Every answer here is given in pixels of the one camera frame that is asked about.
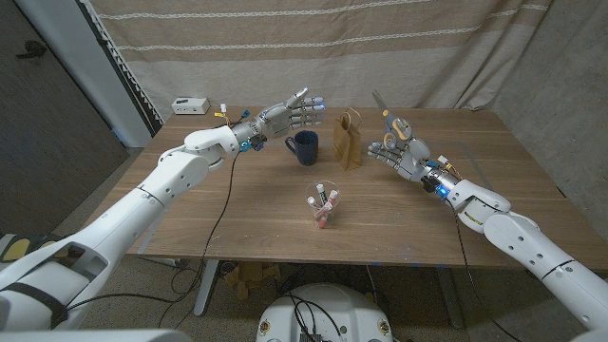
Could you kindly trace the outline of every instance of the clear plastic cup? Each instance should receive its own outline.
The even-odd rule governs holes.
[[[317,188],[319,184],[323,185],[324,199],[322,199],[323,195],[319,193]],[[340,201],[341,194],[338,186],[329,180],[313,181],[306,187],[304,195],[306,196],[305,201],[311,209],[314,226],[317,228],[329,228],[333,222],[335,210]],[[325,204],[322,200],[332,204],[330,210],[328,210],[329,205]]]

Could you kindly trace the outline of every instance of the mug handle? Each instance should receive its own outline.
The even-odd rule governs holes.
[[[294,138],[289,137],[289,138],[285,139],[285,145],[287,146],[287,148],[289,148],[290,150],[292,150],[292,152],[294,152],[294,154],[296,154],[295,153],[295,149],[289,144],[289,142],[294,143],[294,146],[295,146],[295,140],[294,140]]]

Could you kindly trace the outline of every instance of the white box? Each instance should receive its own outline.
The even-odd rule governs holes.
[[[207,98],[177,98],[171,107],[176,114],[205,114],[209,109]]]

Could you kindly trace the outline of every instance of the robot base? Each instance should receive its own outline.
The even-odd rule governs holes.
[[[311,301],[323,308],[342,333],[342,339],[331,320],[311,305],[316,336],[313,334],[313,318],[309,308],[301,303],[298,309],[309,334],[315,341],[340,340],[345,342],[392,342],[389,321],[380,308],[364,295],[342,285],[318,283],[301,286],[291,295]],[[295,320],[294,302],[286,294],[277,299],[264,312],[257,326],[256,342],[309,341]]]

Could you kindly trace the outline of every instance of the cup of markers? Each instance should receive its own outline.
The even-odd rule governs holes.
[[[317,228],[328,228],[333,221],[335,208],[340,201],[340,190],[329,180],[314,181],[306,188],[306,203],[313,213]]]

